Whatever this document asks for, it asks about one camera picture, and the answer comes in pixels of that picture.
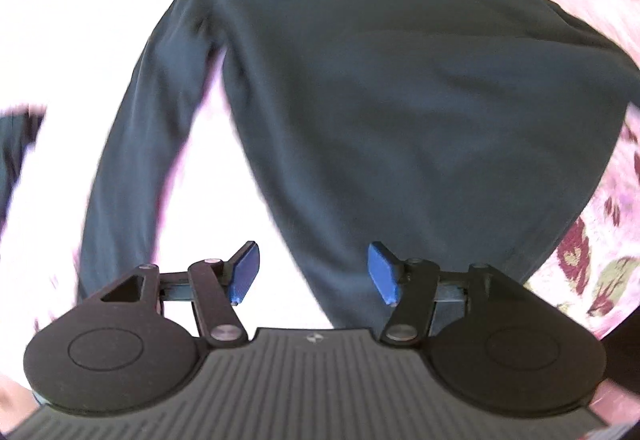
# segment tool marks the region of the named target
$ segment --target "sweater sleeve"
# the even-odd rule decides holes
[[[7,115],[0,117],[0,229],[18,181],[24,154],[36,140],[42,115]]]
[[[89,198],[80,301],[150,261],[164,179],[190,133],[219,34],[205,0],[174,0],[146,43]]]

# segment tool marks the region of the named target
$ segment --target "red flower pattern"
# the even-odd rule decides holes
[[[638,144],[638,136],[633,133],[629,125],[625,122],[622,127],[622,131],[620,131],[620,139],[623,141],[627,141],[629,143]]]
[[[560,267],[577,295],[582,295],[590,275],[591,250],[584,221],[578,218],[556,249]]]
[[[593,304],[589,307],[587,314],[591,317],[603,316],[613,310],[613,301],[609,299],[606,290],[598,290],[598,294],[593,299]]]
[[[638,177],[638,183],[640,183],[640,155],[638,152],[634,153],[634,170],[636,170],[636,176]]]
[[[613,201],[613,197],[607,198],[604,202],[604,214],[611,217],[616,227],[620,227],[620,205]]]

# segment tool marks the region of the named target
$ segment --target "dark fabric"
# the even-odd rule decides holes
[[[25,150],[36,140],[40,124],[42,115],[23,113],[0,117],[0,227],[20,176]]]
[[[627,431],[621,440],[640,440],[640,422]]]
[[[640,94],[628,56],[548,0],[176,0],[98,168],[80,297],[150,260],[162,183],[222,46],[255,178],[338,327],[389,314],[367,274],[373,240],[527,279]]]
[[[605,376],[640,395],[640,308],[602,339],[607,351]]]

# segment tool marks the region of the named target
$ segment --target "white surface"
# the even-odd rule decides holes
[[[22,355],[34,319],[42,327],[74,303],[76,256],[100,154],[135,62],[171,1],[53,3],[55,27],[42,33],[50,52],[31,62],[32,74],[40,66],[47,70],[47,115],[24,162],[0,242],[0,276],[4,287],[12,287],[0,299],[0,372],[25,387]],[[166,208],[161,270],[228,258],[247,239],[256,240],[261,271],[238,307],[249,332],[257,326],[330,327],[275,231],[228,117],[212,122],[201,113],[194,133],[208,146],[191,148]],[[233,175],[212,174],[221,170]],[[217,181],[203,188],[203,178]],[[189,193],[198,182],[195,199]],[[171,311],[193,330],[180,308]]]
[[[34,83],[31,56],[40,52],[42,0],[0,0],[0,113],[26,100],[43,104]]]

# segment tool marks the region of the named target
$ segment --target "bed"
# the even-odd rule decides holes
[[[46,111],[0,237],[0,276],[9,287],[0,301],[0,340],[8,345],[0,372],[25,388],[22,354],[28,341],[76,301],[78,249],[100,154],[132,67],[172,0],[46,1],[54,27],[34,63],[39,77],[0,106],[4,113]],[[640,0],[552,1],[640,64]],[[190,137],[166,179],[154,262],[163,272],[183,271],[202,258],[230,257],[255,240],[262,249],[260,274],[237,309],[247,330],[329,328],[252,177],[226,104],[222,61],[223,54],[211,65]],[[639,139],[640,111],[629,107],[593,197],[527,281],[599,338],[640,303]],[[195,332],[190,312],[179,303],[166,308],[168,317]]]

